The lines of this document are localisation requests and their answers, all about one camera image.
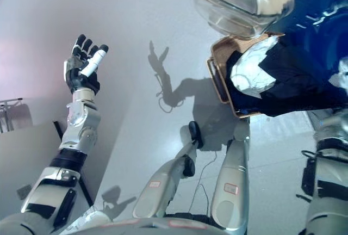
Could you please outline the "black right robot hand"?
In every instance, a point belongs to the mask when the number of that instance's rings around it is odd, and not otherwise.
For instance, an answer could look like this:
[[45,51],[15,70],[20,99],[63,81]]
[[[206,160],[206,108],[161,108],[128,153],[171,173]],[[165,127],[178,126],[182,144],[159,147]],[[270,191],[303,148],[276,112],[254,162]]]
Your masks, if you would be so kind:
[[333,86],[343,88],[347,91],[347,57],[339,61],[338,72],[333,74],[328,80]]

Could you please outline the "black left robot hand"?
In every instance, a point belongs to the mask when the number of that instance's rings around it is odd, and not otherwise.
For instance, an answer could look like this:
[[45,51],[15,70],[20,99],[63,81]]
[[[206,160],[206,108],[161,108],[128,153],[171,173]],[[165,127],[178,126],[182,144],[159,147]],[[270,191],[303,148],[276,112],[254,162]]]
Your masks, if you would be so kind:
[[108,50],[107,45],[93,45],[84,34],[76,39],[71,56],[64,61],[64,81],[71,93],[80,88],[88,88],[94,94],[99,92],[97,70]]

